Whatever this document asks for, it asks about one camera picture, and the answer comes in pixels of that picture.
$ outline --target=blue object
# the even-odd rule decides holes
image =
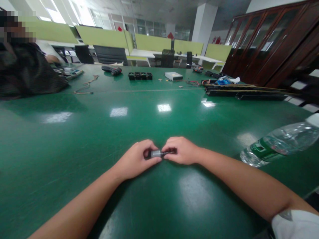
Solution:
[[[218,81],[216,81],[215,82],[215,84],[218,84],[218,85],[229,85],[229,84],[231,84],[231,82],[228,80],[228,79],[226,79],[226,78],[224,78],[224,79],[222,79],[222,80],[218,80]]]

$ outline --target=small motor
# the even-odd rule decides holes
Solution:
[[[111,74],[113,76],[117,76],[119,74],[122,73],[122,69],[121,68],[112,68],[112,67],[109,67],[109,66],[102,66],[102,70],[106,71],[106,72],[111,72]]]
[[[165,155],[167,154],[176,154],[176,150],[175,151],[170,151],[170,152],[162,152],[160,150],[153,150],[153,151],[150,151],[149,152],[149,155],[146,159],[151,159],[151,158],[154,158],[154,157],[164,157]]]

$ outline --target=hand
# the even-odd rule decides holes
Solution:
[[[162,152],[177,149],[177,154],[167,154],[165,159],[179,164],[193,164],[198,159],[200,148],[184,137],[171,137],[167,140]]]
[[[158,150],[158,147],[156,147],[149,139],[133,144],[133,146],[112,167],[112,170],[122,180],[138,176],[162,160],[160,157],[145,160],[144,157],[148,155],[149,150]]]

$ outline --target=white desk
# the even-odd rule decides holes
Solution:
[[[45,41],[47,43],[49,43],[50,45],[54,45],[54,46],[63,46],[63,47],[75,47],[76,45],[85,45],[83,42],[79,42],[78,44],[73,44],[73,43],[65,43],[65,42],[57,42],[57,41],[47,41],[47,40],[42,40]],[[93,45],[89,45],[89,49],[94,49]],[[139,50],[139,49],[133,49],[131,53],[129,53],[129,50],[127,48],[125,48],[125,54],[126,56],[129,56],[130,59],[134,59],[134,57],[145,57],[145,58],[155,58],[154,54],[159,54],[161,55],[162,52],[161,51],[148,51],[148,50]],[[187,55],[185,54],[174,54],[177,57],[187,57]],[[214,67],[217,65],[221,65],[222,67],[225,65],[224,61],[220,61],[220,60],[216,60],[213,58],[209,58],[206,56],[193,56],[193,59],[198,59],[198,60],[204,60],[204,61],[208,61],[211,63],[215,63]]]

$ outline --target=forearm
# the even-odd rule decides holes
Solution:
[[[62,208],[30,238],[87,238],[108,199],[122,181],[116,172],[110,169]]]
[[[281,182],[241,161],[201,148],[198,163],[220,178],[248,206],[268,221],[286,209],[317,213]]]

